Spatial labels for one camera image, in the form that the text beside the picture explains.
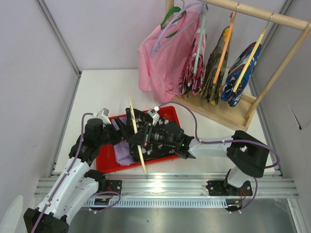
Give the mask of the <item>black floral garment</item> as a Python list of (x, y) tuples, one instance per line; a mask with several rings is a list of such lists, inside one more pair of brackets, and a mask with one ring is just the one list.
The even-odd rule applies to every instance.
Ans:
[[(135, 121), (136, 121), (136, 126), (137, 126), (137, 132), (144, 131), (144, 126), (146, 123), (152, 124), (152, 119), (146, 112), (142, 112), (138, 109), (134, 109), (134, 115), (135, 115)], [(129, 137), (131, 137), (137, 132), (136, 133), (134, 132), (134, 126), (133, 126), (130, 108), (126, 108), (126, 117), (127, 117), (126, 125), (130, 130)], [(167, 124), (169, 121), (170, 120), (166, 120), (165, 118), (160, 117), (159, 121), (157, 122), (155, 126), (160, 126), (163, 123)], [(134, 144), (129, 144), (129, 147), (130, 147), (130, 154), (131, 154), (133, 161), (138, 162), (139, 161), (138, 146)], [(173, 149), (173, 148), (163, 146), (163, 145), (158, 145), (158, 144), (151, 144), (149, 147), (143, 147), (143, 146), (140, 146), (140, 147), (141, 147), (144, 161), (161, 159), (161, 158), (165, 158), (171, 155), (175, 155), (177, 151), (177, 149)]]

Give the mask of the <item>purple trousers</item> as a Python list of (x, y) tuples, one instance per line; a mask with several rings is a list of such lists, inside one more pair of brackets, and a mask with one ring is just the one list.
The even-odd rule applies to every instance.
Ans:
[(131, 157), (130, 147), (127, 141), (121, 141), (120, 143), (114, 145), (113, 147), (116, 162), (120, 166), (129, 166), (135, 163)]

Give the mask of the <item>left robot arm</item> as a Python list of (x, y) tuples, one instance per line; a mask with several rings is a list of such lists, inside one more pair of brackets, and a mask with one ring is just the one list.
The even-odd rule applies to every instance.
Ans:
[(117, 190), (107, 189), (105, 175), (90, 169), (100, 148), (126, 140), (131, 129), (118, 117), (112, 124), (107, 117), (81, 122), (81, 134), (71, 148), (66, 166), (57, 181), (35, 208), (28, 208), (23, 219), (29, 233), (66, 233), (69, 225), (85, 202), (95, 196), (115, 196)]

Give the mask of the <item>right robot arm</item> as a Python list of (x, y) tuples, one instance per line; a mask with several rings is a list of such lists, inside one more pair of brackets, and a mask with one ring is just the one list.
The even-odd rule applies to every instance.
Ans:
[(269, 155), (267, 146), (244, 131), (235, 131), (233, 136), (221, 139), (196, 139), (184, 133), (175, 122), (153, 126), (146, 123), (127, 142), (137, 146), (169, 147), (183, 159), (200, 157), (228, 158), (231, 168), (221, 188), (229, 195), (236, 195), (251, 178), (261, 178)]

